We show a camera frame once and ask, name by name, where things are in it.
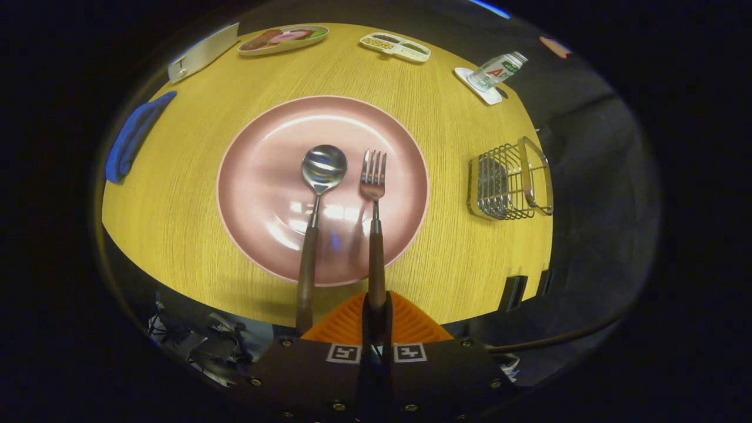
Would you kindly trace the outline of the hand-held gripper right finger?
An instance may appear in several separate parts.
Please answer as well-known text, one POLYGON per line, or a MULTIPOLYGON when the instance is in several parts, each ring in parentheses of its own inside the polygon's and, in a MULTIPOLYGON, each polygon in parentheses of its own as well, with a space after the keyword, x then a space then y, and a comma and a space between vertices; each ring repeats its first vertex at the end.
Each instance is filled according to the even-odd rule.
POLYGON ((395 292, 387 305, 389 421, 473 422, 518 396, 518 388, 478 340, 452 337, 395 292))

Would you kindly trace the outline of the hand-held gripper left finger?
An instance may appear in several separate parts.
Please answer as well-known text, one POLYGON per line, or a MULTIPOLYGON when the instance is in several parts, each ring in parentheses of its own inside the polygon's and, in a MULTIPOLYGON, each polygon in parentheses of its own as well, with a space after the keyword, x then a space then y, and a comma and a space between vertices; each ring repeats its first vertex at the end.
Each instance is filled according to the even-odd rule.
POLYGON ((345 300, 301 337, 274 338, 244 376, 244 399, 272 421, 365 422, 361 377, 367 295, 345 300))

